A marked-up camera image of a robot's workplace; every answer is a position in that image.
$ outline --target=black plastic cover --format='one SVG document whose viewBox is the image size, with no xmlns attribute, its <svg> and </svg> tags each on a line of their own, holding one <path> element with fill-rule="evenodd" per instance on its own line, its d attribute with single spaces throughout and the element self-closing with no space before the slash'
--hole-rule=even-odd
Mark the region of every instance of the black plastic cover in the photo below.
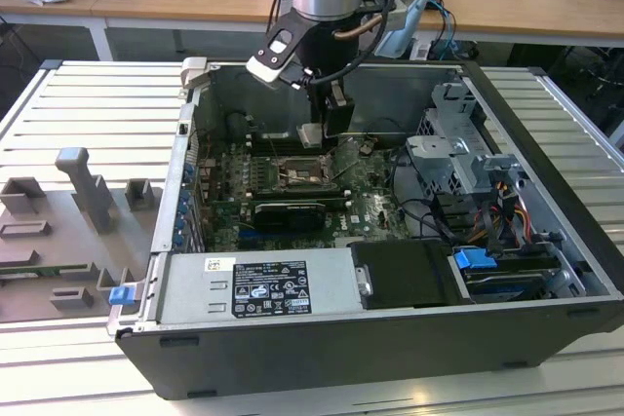
<svg viewBox="0 0 624 416">
<path fill-rule="evenodd" d="M 368 270 L 372 295 L 364 308 L 437 307 L 460 303 L 449 249 L 437 240 L 400 240 L 351 245 L 356 267 Z"/>
</svg>

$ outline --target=sticker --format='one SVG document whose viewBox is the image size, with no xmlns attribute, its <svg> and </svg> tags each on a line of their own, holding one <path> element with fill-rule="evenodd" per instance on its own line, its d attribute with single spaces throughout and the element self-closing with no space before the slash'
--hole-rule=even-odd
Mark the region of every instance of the sticker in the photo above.
<svg viewBox="0 0 624 416">
<path fill-rule="evenodd" d="M 231 272 L 236 262 L 236 257 L 207 258 L 204 264 L 205 272 Z"/>
<path fill-rule="evenodd" d="M 232 315 L 237 319 L 312 314 L 305 262 L 238 263 L 232 268 Z"/>
</svg>

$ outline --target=blue cable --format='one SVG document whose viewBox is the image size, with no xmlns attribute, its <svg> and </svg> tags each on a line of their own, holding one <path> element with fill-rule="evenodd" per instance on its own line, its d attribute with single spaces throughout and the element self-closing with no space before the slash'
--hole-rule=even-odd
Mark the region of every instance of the blue cable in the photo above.
<svg viewBox="0 0 624 416">
<path fill-rule="evenodd" d="M 429 0 L 429 2 L 431 2 L 433 6 L 436 7 L 442 13 L 445 20 L 447 21 L 448 38 L 447 38 L 447 43 L 445 44 L 445 47 L 442 49 L 442 53 L 440 54 L 440 60 L 442 60 L 443 58 L 445 58 L 445 54 L 447 53 L 447 50 L 449 49 L 449 46 L 450 46 L 450 38 L 452 37 L 452 24 L 450 21 L 449 14 L 447 13 L 447 9 L 445 9 L 442 5 L 440 5 L 435 0 Z"/>
</svg>

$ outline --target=copper pipe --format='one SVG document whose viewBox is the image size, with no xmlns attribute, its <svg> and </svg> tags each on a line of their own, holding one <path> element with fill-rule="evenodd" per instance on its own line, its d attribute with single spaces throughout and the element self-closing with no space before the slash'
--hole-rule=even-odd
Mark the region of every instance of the copper pipe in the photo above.
<svg viewBox="0 0 624 416">
<path fill-rule="evenodd" d="M 364 24 L 361 24 L 357 28 L 350 29 L 349 31 L 336 31 L 333 34 L 333 39 L 336 41 L 351 41 L 359 36 L 362 36 L 367 31 L 371 31 L 378 24 L 381 23 L 383 16 L 376 15 Z"/>
</svg>

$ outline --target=aluminum profile table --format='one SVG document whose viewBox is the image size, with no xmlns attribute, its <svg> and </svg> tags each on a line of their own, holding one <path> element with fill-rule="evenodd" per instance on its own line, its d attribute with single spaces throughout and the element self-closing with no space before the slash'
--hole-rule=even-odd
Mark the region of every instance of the aluminum profile table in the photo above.
<svg viewBox="0 0 624 416">
<path fill-rule="evenodd" d="M 56 72 L 40 71 L 0 126 L 0 156 L 5 158 L 2 160 L 4 172 L 0 173 L 6 177 L 13 170 L 37 166 L 41 176 L 46 178 L 44 185 L 66 186 L 68 183 L 62 174 L 46 175 L 46 152 L 56 152 L 59 145 L 76 142 L 90 148 L 94 164 L 102 166 L 102 173 L 108 174 L 111 184 L 122 184 L 123 170 L 130 167 L 136 168 L 136 172 L 143 169 L 141 174 L 161 175 L 156 183 L 162 182 L 174 130 L 167 127 L 170 122 L 167 114 L 157 111 L 175 110 L 182 103 L 179 81 L 174 81 L 174 78 L 178 80 L 178 71 L 178 63 L 119 62 L 66 62 Z M 621 159 L 609 149 L 604 136 L 556 87 L 526 70 L 486 69 L 486 73 L 510 100 L 568 181 L 578 182 L 574 188 L 589 208 L 613 206 L 612 200 L 624 200 L 612 199 L 608 205 L 595 205 L 603 204 L 601 197 L 606 195 L 601 195 L 602 189 L 614 191 L 615 195 L 624 193 L 618 169 Z M 55 111 L 38 112 L 51 109 Z M 72 112 L 89 109 L 93 114 Z M 65 130 L 45 132 L 44 128 L 50 125 L 52 129 L 58 122 L 66 125 Z M 112 123 L 119 127 L 114 129 Z M 552 126 L 556 123 L 561 127 L 554 132 Z M 25 131 L 29 126 L 35 127 Z M 502 137 L 496 135 L 490 124 L 487 126 L 501 149 L 505 149 Z M 567 151 L 568 144 L 573 145 L 575 151 Z M 11 156 L 13 151 L 18 152 L 15 158 Z M 603 209 L 595 212 L 597 217 L 603 214 Z M 619 230 L 624 224 L 610 222 L 612 216 L 605 216 L 608 222 L 603 226 L 607 231 Z M 620 239 L 614 236 L 621 234 L 621 230 L 609 234 L 615 240 Z M 624 328 L 610 334 L 587 336 L 533 369 L 169 402 L 153 393 L 147 381 L 106 334 L 105 323 L 106 318 L 93 318 L 1 325 L 2 415 L 64 416 L 78 412 L 162 416 L 624 413 Z M 267 369 L 267 378 L 270 372 L 271 369 Z"/>
</svg>

